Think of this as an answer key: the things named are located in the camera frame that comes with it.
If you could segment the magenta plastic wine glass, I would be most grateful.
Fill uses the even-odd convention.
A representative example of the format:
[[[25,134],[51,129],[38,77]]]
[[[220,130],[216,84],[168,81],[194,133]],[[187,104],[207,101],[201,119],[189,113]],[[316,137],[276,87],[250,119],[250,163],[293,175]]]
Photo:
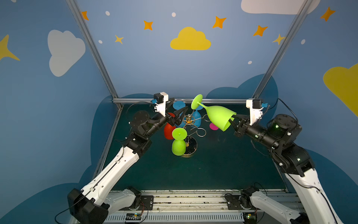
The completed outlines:
[[[214,130],[214,131],[216,131],[216,130],[219,129],[219,128],[218,128],[215,124],[213,124],[213,123],[210,123],[209,127],[210,127],[211,130]]]

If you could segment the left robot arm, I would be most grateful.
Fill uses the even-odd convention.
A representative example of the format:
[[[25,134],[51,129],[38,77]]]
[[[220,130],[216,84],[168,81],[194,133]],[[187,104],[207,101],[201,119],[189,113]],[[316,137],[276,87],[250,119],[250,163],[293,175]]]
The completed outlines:
[[[123,208],[135,210],[140,207],[141,192],[127,187],[109,197],[109,193],[151,145],[151,136],[166,124],[180,125],[188,107],[177,110],[174,116],[167,111],[153,117],[147,111],[138,111],[130,122],[131,131],[113,160],[81,190],[73,189],[68,194],[70,214],[81,224],[102,224],[107,216]]]

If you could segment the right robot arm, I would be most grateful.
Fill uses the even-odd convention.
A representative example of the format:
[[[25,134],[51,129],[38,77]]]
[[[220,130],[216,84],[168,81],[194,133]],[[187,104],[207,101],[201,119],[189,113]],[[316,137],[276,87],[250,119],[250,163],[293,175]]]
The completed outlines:
[[[245,209],[259,209],[281,224],[341,224],[319,181],[315,164],[309,153],[294,143],[302,128],[297,120],[279,114],[268,127],[250,124],[246,115],[234,115],[229,120],[236,136],[247,135],[262,144],[270,158],[288,178],[304,208],[291,209],[251,186],[241,192],[241,205]]]

